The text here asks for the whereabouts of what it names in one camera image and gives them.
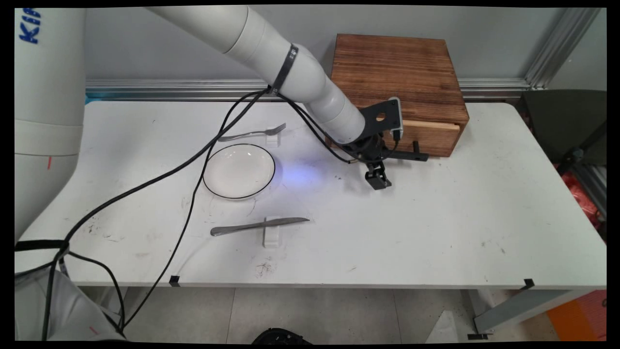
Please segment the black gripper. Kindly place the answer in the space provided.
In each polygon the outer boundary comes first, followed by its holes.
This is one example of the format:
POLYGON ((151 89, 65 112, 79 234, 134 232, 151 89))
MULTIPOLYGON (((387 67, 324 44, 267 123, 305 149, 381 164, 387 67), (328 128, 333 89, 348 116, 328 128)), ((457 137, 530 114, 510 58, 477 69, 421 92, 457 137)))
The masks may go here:
POLYGON ((365 179, 374 190, 386 189, 392 185, 386 176, 385 165, 381 162, 389 155, 382 133, 347 144, 346 152, 366 164, 368 171, 365 179))

